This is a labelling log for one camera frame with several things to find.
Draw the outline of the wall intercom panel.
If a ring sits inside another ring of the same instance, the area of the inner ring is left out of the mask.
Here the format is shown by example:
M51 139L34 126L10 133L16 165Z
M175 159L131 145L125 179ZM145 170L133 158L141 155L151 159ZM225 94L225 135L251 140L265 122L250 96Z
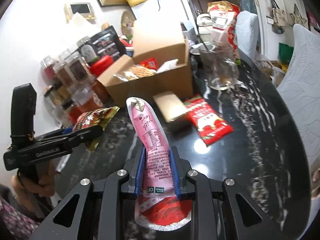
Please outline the wall intercom panel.
M65 4L64 12L67 23L76 13L79 13L86 20L95 20L95 14L90 3Z

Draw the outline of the red gold snack packet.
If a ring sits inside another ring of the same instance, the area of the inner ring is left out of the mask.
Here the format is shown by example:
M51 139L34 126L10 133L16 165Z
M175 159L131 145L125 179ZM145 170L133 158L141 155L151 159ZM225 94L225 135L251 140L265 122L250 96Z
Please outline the red gold snack packet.
M144 61L140 61L140 65L142 67L148 68L150 70L157 70L158 69L158 63L155 58L150 58Z

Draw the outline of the open cardboard box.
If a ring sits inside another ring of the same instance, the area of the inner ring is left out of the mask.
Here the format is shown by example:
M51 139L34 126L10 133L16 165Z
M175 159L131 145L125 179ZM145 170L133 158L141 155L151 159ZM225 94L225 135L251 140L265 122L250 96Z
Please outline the open cardboard box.
M163 92L192 96L189 43L180 22L136 20L132 44L132 56L121 56L98 77L117 106L132 96L148 102Z

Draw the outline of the brown tea jar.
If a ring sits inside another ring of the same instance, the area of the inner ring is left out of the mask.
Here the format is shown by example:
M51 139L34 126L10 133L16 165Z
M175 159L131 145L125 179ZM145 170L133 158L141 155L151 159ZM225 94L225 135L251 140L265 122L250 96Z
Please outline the brown tea jar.
M67 87L71 87L74 85L74 79L72 78L72 74L68 68L67 63L65 60L58 61L54 67L53 70L57 77L61 80L61 82Z

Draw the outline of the waffle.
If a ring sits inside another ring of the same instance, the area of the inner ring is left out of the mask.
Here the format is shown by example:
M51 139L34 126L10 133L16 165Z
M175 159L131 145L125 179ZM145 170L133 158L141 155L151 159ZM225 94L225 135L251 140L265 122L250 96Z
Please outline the waffle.
M123 82L141 79L143 77L154 76L156 72L140 65L133 65L127 70L114 74L114 77Z

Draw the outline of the tan small box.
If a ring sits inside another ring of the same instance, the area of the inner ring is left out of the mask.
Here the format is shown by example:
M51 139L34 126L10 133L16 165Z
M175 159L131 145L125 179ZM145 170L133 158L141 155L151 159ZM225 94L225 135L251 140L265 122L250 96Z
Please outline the tan small box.
M154 95L153 100L166 122L174 122L188 113L183 102L171 91Z

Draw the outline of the pink snack pouch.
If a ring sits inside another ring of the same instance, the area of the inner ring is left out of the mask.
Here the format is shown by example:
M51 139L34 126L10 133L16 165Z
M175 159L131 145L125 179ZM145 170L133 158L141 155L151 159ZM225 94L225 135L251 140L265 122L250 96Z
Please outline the pink snack pouch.
M135 220L145 228L174 231L191 220L191 201L178 200L172 184L169 143L148 102L130 97L126 101L129 117L146 148L142 192L136 199Z

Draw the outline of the white refrigerator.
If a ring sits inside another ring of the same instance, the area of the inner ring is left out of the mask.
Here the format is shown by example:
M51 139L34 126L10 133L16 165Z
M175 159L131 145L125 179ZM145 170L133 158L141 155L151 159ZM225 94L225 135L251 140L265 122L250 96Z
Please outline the white refrigerator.
M131 10L136 19L151 16L153 14L161 14L172 17L179 22L189 22L197 33L197 25L191 11L188 0L147 0Z

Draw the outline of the glass mug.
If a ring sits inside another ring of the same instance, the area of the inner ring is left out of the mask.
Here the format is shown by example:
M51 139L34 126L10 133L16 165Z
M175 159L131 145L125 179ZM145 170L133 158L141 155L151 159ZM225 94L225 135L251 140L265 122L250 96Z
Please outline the glass mug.
M228 43L209 42L198 47L208 86L214 90L227 90L239 78L234 61L233 47Z

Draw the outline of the canvas tote bag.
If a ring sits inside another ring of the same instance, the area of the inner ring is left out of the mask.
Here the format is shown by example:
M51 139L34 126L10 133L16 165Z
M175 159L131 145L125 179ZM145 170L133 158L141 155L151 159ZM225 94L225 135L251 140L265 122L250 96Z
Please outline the canvas tote bag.
M271 16L273 18L273 25L277 28L284 27L285 25L287 25L285 11L283 9L280 9L278 4L276 3L276 0L270 1L272 4Z

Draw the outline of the dark tea jar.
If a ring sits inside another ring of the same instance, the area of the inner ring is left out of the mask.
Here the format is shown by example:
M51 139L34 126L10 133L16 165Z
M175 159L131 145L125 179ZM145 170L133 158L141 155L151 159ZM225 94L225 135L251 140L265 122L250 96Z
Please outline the dark tea jar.
M88 68L78 51L71 53L66 58L66 63L77 81L83 81L89 77Z

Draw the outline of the white kettle thermos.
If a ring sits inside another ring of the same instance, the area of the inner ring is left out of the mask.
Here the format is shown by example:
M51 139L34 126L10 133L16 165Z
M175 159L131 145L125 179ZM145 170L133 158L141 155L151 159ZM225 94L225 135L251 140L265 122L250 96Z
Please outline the white kettle thermos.
M210 14L199 14L196 18L197 29L203 42L211 42L212 36L210 30L212 28L212 20Z

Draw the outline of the red spicy strip packet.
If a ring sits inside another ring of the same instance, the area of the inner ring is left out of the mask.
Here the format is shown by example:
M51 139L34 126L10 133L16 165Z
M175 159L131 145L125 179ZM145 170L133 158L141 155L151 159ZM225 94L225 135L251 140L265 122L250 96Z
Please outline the red spicy strip packet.
M183 103L188 110L189 120L196 127L206 146L217 142L234 131L232 126L221 118L200 95L189 98Z

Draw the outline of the brown green snack packet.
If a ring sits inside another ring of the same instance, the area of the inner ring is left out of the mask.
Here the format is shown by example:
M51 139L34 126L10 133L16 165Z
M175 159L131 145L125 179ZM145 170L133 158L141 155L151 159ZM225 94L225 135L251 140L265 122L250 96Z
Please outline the brown green snack packet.
M91 126L99 125L105 130L111 119L120 110L118 106L110 108L100 108L94 111L82 113L73 127L73 131L85 129Z

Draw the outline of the red cylinder can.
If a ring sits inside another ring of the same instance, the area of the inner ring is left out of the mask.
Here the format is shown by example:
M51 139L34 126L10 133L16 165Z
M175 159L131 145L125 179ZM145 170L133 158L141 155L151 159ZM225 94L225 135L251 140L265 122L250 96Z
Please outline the red cylinder can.
M109 55L103 56L97 62L90 66L89 71L95 77L99 77L107 68L109 68L114 63L114 60Z

